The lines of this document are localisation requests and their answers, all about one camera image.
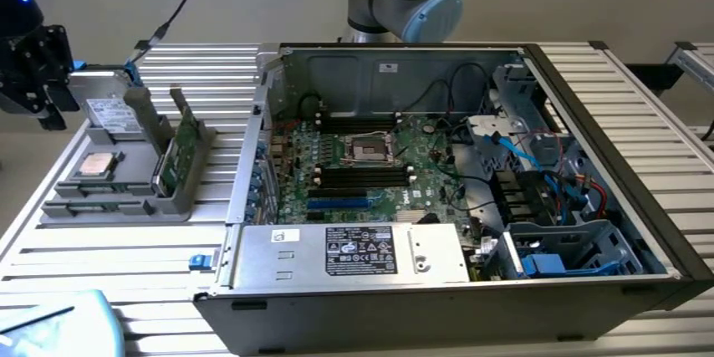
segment motherboard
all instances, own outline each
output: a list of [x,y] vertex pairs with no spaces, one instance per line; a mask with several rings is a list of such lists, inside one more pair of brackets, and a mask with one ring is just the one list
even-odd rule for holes
[[411,116],[387,126],[357,125],[361,131],[384,130],[277,123],[271,154],[281,194],[279,224],[426,219],[466,230],[459,183],[436,167],[438,161],[452,164],[439,140],[439,119]]

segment green circuit board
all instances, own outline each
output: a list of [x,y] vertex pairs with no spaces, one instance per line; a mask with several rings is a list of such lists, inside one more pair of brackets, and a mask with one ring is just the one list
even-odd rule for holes
[[[426,134],[424,125],[435,125],[435,120],[412,116],[399,125],[397,130],[388,134],[391,143],[389,163],[381,161],[353,163],[347,157],[348,143],[359,140],[377,141],[384,134],[375,135],[333,135],[321,134],[309,123],[299,125],[279,123],[284,130],[276,131],[272,140],[273,161],[279,165],[280,206],[279,223],[329,223],[329,222],[404,222],[404,212],[417,211],[435,213],[442,222],[452,222],[458,227],[468,223],[467,212],[447,205],[439,195],[444,187],[447,194],[456,190],[459,183],[444,175],[430,159],[439,134]],[[438,141],[435,150],[444,150],[443,141]],[[324,168],[405,166],[413,167],[416,180],[408,187],[368,188],[367,197],[369,207],[363,210],[325,210],[323,219],[308,219],[308,191],[315,189],[312,172],[316,164]],[[454,202],[459,208],[466,208],[466,202]]]

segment white sticker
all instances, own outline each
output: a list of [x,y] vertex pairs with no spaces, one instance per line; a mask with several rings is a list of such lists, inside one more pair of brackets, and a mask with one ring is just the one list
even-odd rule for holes
[[111,134],[141,132],[133,110],[124,103],[124,100],[117,98],[88,99],[87,104],[92,108],[93,115],[97,116],[101,127]]
[[399,64],[381,63],[379,64],[379,73],[397,73]]
[[269,237],[271,242],[299,242],[300,229],[281,229],[273,230]]

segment warning label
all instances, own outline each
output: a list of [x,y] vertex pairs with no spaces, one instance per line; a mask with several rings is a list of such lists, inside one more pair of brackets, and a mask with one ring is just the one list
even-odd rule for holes
[[397,272],[391,227],[327,227],[324,269],[329,276]]
[[92,108],[95,116],[97,116],[99,123],[112,134],[119,133],[140,133],[141,128],[133,116],[133,110],[127,106],[124,100],[109,99],[88,99],[87,104]]

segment wall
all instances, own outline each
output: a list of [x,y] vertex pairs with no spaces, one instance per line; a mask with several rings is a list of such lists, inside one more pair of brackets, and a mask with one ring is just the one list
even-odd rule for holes
[[[179,0],[38,0],[48,23],[61,23],[76,58],[125,59],[137,39],[168,17]],[[340,34],[345,0],[189,0],[168,42],[329,41]],[[455,40],[604,40],[627,61],[662,61],[675,40],[714,41],[710,0],[466,0]],[[686,86],[668,95],[684,113],[700,109],[703,124],[714,97]],[[37,124],[0,115],[0,130]]]

